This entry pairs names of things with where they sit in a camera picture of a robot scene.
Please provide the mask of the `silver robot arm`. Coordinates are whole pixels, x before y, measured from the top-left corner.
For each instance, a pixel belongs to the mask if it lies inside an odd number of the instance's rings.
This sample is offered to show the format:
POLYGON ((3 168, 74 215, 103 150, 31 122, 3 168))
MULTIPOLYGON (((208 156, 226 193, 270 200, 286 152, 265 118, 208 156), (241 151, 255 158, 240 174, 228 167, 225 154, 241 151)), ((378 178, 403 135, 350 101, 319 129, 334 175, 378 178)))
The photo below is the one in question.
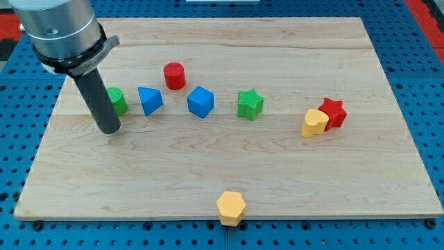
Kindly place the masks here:
POLYGON ((120 44, 108 37, 88 0, 10 0, 33 51, 46 70, 70 76, 99 130, 117 132, 114 110, 98 65, 120 44))

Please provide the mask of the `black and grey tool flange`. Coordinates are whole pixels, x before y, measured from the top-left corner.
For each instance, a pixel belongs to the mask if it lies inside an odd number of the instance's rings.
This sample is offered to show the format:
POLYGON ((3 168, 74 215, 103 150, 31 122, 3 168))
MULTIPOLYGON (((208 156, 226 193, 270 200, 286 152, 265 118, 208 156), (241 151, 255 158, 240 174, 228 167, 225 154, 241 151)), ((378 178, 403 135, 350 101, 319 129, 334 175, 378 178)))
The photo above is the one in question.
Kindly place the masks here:
POLYGON ((107 38, 101 24, 99 28, 101 36, 96 44, 77 56, 62 59, 49 58, 41 54, 35 45, 33 45, 33 52, 44 68, 52 74, 67 74, 70 77, 84 76, 95 70, 110 51, 120 45, 117 35, 107 38))

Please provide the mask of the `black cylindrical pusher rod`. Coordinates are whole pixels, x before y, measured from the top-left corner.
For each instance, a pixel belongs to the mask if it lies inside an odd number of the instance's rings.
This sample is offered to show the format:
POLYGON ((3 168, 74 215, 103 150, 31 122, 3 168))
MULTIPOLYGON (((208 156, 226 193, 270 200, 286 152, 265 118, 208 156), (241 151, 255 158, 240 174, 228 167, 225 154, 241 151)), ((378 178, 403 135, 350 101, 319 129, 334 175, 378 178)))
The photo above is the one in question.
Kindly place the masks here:
POLYGON ((107 89, 98 69, 74 79, 100 132, 112 134, 119 130, 121 122, 114 110, 107 89))

